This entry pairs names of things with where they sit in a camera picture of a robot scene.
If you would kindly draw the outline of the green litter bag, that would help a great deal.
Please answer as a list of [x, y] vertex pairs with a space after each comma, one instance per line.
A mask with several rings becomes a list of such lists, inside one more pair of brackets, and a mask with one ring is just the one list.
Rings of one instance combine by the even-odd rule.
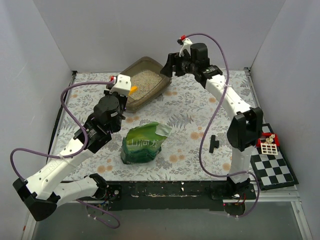
[[120, 158], [125, 165], [145, 164], [153, 161], [162, 151], [162, 143], [172, 128], [151, 122], [130, 129], [122, 139]]

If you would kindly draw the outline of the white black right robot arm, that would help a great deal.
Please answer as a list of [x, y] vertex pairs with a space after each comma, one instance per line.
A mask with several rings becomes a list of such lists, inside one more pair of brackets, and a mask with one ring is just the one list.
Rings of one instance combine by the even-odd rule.
[[179, 40], [179, 52], [170, 53], [160, 71], [167, 77], [191, 74], [212, 94], [231, 120], [227, 140], [232, 147], [229, 173], [210, 187], [214, 199], [237, 199], [253, 189], [250, 183], [250, 160], [258, 139], [262, 136], [263, 111], [246, 103], [228, 84], [222, 70], [210, 63], [204, 43]]

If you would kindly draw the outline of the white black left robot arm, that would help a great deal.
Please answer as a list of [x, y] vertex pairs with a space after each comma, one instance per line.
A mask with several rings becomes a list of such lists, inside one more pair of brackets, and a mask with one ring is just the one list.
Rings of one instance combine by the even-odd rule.
[[55, 159], [25, 180], [17, 179], [13, 187], [33, 218], [43, 221], [57, 207], [68, 202], [90, 197], [95, 200], [117, 200], [122, 187], [110, 184], [97, 173], [77, 181], [64, 183], [63, 179], [77, 166], [91, 158], [121, 130], [127, 96], [105, 90], [104, 96], [93, 108], [83, 125]]

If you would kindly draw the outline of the orange plastic scoop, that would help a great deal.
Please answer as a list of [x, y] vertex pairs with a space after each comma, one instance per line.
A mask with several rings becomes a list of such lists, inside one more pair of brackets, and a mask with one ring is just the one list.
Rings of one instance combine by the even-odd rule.
[[137, 86], [132, 86], [132, 87], [130, 88], [130, 92], [129, 92], [128, 95], [130, 96], [130, 95], [134, 94], [137, 90], [138, 90], [138, 87], [137, 87]]

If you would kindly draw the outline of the brown plastic litter box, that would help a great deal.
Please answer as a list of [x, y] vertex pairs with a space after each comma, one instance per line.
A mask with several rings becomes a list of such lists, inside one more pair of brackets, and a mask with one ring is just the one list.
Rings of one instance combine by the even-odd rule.
[[130, 77], [131, 85], [137, 87], [128, 96], [126, 111], [133, 113], [150, 103], [172, 83], [170, 77], [160, 73], [163, 66], [156, 60], [144, 56], [121, 72]]

